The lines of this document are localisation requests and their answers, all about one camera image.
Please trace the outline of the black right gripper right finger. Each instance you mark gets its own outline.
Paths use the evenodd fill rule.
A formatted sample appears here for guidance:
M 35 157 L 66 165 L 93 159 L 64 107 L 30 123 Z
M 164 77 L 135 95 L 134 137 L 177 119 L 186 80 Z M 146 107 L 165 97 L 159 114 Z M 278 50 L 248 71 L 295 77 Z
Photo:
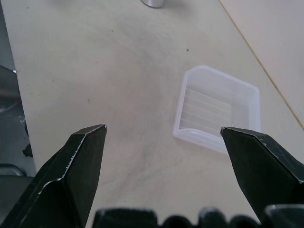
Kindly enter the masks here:
M 222 127 L 240 189 L 262 224 L 304 224 L 304 164 L 264 133 Z

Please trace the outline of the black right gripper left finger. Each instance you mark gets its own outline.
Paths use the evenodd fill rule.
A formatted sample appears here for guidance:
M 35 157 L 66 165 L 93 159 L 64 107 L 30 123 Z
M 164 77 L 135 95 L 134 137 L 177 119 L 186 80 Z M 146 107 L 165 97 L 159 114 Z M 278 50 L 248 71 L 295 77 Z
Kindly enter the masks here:
M 0 175 L 0 228 L 85 228 L 107 127 L 73 133 L 34 177 Z

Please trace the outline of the silver metal can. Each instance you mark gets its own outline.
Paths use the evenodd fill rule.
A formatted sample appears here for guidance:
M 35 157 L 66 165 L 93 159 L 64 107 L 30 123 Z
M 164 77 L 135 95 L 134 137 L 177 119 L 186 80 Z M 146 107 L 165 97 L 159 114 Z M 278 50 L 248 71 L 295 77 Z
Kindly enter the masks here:
M 165 4 L 165 0 L 141 0 L 141 2 L 151 8 L 161 8 Z

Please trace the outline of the clear plastic container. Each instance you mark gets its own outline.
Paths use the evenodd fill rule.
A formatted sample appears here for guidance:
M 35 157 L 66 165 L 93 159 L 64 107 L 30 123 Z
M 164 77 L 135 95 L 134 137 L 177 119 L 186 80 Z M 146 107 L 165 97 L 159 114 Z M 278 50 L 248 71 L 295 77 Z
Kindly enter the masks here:
M 227 153 L 222 127 L 261 131 L 259 89 L 209 66 L 185 73 L 172 134 L 174 137 Z

